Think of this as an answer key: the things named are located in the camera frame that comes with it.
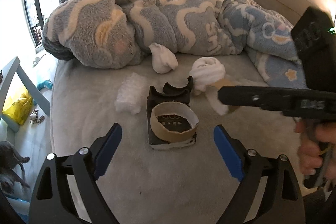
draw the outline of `silver bolt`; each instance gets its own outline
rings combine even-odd
[[[47,155],[47,159],[48,160],[52,160],[53,158],[55,158],[55,154],[54,153],[50,153]]]
[[[287,160],[288,160],[288,158],[287,158],[286,155],[281,155],[281,156],[280,156],[280,159],[281,159],[282,161],[287,161]]]
[[[79,153],[81,155],[86,155],[89,152],[89,149],[87,147],[83,147],[79,150]]]
[[[257,154],[257,152],[256,152],[255,150],[253,150],[253,149],[250,149],[247,153],[248,153],[251,157],[254,157],[254,156]]]

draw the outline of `hand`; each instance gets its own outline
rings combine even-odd
[[[300,159],[300,170],[304,175],[314,175],[315,169],[322,166],[322,158],[320,157],[320,148],[317,143],[308,139],[304,133],[305,122],[301,120],[296,124],[295,132],[301,133],[301,146],[298,149]],[[336,123],[319,124],[315,130],[316,138],[320,142],[330,142],[336,144]],[[336,179],[336,151],[334,157],[330,161],[325,178]]]

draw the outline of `gray cat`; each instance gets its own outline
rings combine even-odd
[[[29,160],[29,157],[22,157],[10,142],[0,142],[0,182],[4,191],[13,194],[13,187],[16,181],[22,186],[30,188],[29,185],[12,170],[19,164],[24,174],[25,168],[23,164]]]

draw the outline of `cardboard tape roll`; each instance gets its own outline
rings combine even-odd
[[[183,132],[169,131],[157,119],[158,116],[178,115],[187,119],[191,129]],[[179,102],[163,102],[152,109],[151,128],[159,139],[177,143],[190,139],[196,132],[199,120],[197,115],[186,104]]]

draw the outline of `blanket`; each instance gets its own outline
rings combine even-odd
[[[292,27],[253,0],[69,0],[48,18],[42,44],[58,59],[112,69],[140,64],[153,42],[199,56],[245,49],[267,84],[303,88]]]

